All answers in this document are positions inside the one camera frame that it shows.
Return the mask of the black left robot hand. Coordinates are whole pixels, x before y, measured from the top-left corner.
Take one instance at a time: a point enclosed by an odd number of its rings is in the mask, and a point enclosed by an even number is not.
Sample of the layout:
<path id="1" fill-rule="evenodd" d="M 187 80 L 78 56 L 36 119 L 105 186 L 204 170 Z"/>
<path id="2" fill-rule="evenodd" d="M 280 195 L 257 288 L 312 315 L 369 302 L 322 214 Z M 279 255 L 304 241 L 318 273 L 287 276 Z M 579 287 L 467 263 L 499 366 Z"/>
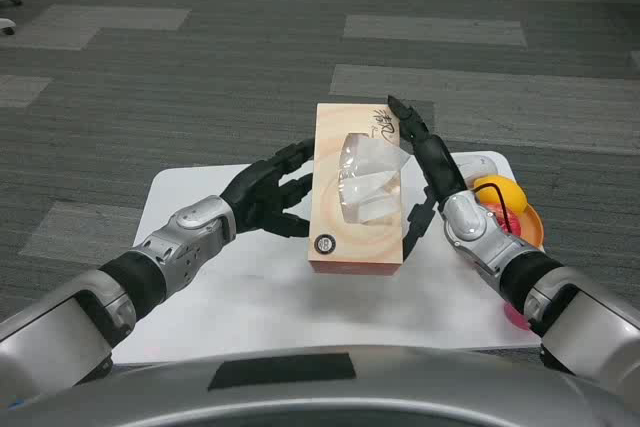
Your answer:
<path id="1" fill-rule="evenodd" d="M 310 222 L 287 210 L 311 191 L 313 175 L 284 184 L 280 180 L 312 159 L 314 148 L 313 138 L 290 144 L 272 157 L 249 165 L 232 179 L 221 198 L 231 207 L 238 234 L 264 230 L 287 238 L 309 235 Z"/>

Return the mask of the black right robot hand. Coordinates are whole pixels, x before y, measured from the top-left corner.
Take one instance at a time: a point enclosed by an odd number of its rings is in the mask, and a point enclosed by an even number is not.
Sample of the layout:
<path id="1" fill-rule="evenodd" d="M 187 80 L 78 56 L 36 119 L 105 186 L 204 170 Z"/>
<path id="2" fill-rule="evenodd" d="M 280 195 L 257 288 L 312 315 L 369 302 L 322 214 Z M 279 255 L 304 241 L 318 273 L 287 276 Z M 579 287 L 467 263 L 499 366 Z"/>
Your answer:
<path id="1" fill-rule="evenodd" d="M 426 200 L 415 204 L 407 218 L 408 231 L 403 238 L 403 260 L 406 261 L 436 215 L 435 206 L 439 205 L 442 210 L 449 197 L 465 191 L 467 186 L 444 141 L 429 131 L 419 113 L 392 95 L 387 97 L 387 105 L 398 118 L 401 138 L 411 144 L 427 182 Z"/>

